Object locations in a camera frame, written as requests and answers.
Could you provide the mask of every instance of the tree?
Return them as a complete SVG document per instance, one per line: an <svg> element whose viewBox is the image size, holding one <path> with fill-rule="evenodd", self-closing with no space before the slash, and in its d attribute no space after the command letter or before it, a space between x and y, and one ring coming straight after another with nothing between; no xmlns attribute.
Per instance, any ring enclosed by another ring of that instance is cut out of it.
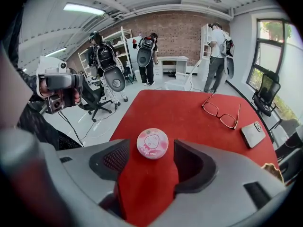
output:
<svg viewBox="0 0 303 227"><path fill-rule="evenodd" d="M263 31L268 32L269 39L274 41L283 41L283 24L281 22L263 22ZM285 24L286 39L292 35L292 29L289 24Z"/></svg>

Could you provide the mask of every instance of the red table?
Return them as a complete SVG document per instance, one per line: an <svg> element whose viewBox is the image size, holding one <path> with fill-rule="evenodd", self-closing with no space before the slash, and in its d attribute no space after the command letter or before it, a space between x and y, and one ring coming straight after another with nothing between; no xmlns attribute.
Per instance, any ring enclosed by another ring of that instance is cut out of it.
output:
<svg viewBox="0 0 303 227"><path fill-rule="evenodd" d="M201 92L143 90L135 98L110 140L130 139L129 161L119 177L121 200L126 221L146 226L155 220L173 201L178 172L173 161L175 139L188 140L245 155L263 166L278 167L268 134L255 148L248 149L240 129L255 121L264 126L249 103L240 97L215 94L210 102L224 113L237 117L236 130L206 113L202 103L210 96ZM139 134L147 128L158 128L169 138L166 154L158 160L143 157L136 147Z"/></svg>

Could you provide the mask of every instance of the white chair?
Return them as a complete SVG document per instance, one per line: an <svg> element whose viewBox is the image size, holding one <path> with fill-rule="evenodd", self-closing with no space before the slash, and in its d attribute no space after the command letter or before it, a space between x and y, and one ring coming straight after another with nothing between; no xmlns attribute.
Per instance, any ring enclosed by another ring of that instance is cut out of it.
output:
<svg viewBox="0 0 303 227"><path fill-rule="evenodd" d="M164 83L164 87L166 90L179 90L179 91L191 91L194 88L192 83L193 72L195 68L197 68L201 64L202 60L199 60L194 68L191 70L190 74L185 73L176 73L176 79L169 80Z"/></svg>

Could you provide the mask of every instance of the brick wall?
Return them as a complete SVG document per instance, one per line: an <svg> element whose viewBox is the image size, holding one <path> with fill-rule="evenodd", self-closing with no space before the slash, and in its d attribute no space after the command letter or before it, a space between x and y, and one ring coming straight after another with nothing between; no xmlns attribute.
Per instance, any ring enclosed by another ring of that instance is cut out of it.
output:
<svg viewBox="0 0 303 227"><path fill-rule="evenodd" d="M219 22L223 30L230 32L229 22L210 15L194 12L168 11L140 15L122 21L102 31L104 37L117 32L121 26L131 29L133 37L158 35L158 56L187 56L188 65L194 65L200 59L201 27L207 23ZM68 60L68 66L81 70L78 52L82 52L89 43L85 43Z"/></svg>

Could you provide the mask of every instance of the ceiling light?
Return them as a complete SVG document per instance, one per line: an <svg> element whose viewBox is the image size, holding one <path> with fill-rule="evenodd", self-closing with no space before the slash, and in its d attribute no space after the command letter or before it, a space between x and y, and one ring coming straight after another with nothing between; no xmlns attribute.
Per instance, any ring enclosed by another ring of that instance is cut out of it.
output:
<svg viewBox="0 0 303 227"><path fill-rule="evenodd" d="M103 15L105 14L105 11L88 7L88 6L83 6L79 4L73 4L73 3L67 3L63 9L64 11L77 11L77 12L84 12L84 13L92 13L92 14L97 14L97 15Z"/></svg>
<svg viewBox="0 0 303 227"><path fill-rule="evenodd" d="M59 52L61 52L61 51L65 51L65 50L66 50L66 47L63 48L63 49L59 49L59 50L57 50L57 51L54 51L54 52L52 52L52 53L46 55L46 57L51 56L51 55L56 54L56 53L59 53Z"/></svg>

